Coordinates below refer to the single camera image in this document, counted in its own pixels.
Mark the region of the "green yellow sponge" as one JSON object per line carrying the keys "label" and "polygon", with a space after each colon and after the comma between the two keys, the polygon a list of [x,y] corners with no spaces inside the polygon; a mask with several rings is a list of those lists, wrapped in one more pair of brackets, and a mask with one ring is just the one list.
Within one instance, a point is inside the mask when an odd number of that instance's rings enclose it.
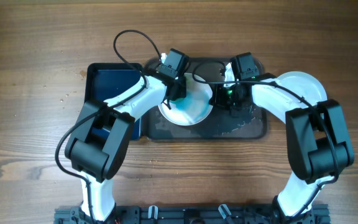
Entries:
{"label": "green yellow sponge", "polygon": [[176,98],[175,100],[171,100],[171,102],[172,102],[172,103],[179,103],[179,102],[185,100],[185,98],[186,98],[186,97],[184,97],[184,98]]}

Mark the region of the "white plate top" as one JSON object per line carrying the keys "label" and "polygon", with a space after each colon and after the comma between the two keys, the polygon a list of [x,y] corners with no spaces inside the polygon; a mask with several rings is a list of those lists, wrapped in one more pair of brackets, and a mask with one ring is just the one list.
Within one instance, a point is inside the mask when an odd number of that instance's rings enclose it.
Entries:
{"label": "white plate top", "polygon": [[202,122],[213,109],[209,100],[213,91],[208,84],[194,81],[192,74],[185,73],[186,98],[179,103],[170,102],[169,109],[165,104],[158,105],[162,116],[169,122],[180,126],[191,126]]}

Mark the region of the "pale blue plate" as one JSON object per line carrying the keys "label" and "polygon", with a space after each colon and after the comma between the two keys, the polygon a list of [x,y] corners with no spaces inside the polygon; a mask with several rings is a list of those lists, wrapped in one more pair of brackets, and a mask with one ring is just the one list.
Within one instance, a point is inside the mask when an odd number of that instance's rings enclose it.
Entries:
{"label": "pale blue plate", "polygon": [[[276,84],[303,97],[309,104],[316,106],[317,102],[326,101],[328,96],[323,85],[315,77],[305,72],[287,72],[275,81]],[[285,123],[285,113],[297,108],[307,108],[307,105],[289,94],[287,91],[279,91],[273,96],[273,110],[271,113]]]}

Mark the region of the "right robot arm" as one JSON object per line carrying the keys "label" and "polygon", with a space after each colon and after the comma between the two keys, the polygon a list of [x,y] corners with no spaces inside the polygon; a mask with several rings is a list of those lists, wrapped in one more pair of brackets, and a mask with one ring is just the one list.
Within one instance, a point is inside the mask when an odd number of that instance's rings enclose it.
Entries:
{"label": "right robot arm", "polygon": [[341,105],[328,99],[322,84],[305,72],[271,73],[224,80],[218,86],[232,103],[251,101],[286,126],[290,178],[274,197],[272,223],[306,218],[320,191],[337,182],[355,155]]}

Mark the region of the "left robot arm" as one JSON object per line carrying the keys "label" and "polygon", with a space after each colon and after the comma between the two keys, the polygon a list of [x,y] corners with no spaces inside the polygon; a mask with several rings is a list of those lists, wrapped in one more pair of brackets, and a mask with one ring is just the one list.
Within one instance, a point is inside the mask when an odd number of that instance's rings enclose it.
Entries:
{"label": "left robot arm", "polygon": [[86,101],[75,123],[61,138],[71,161],[70,174],[79,178],[83,203],[82,223],[107,223],[114,217],[116,202],[112,178],[124,162],[135,122],[151,108],[184,98],[186,78],[143,76],[123,93],[112,98]]}

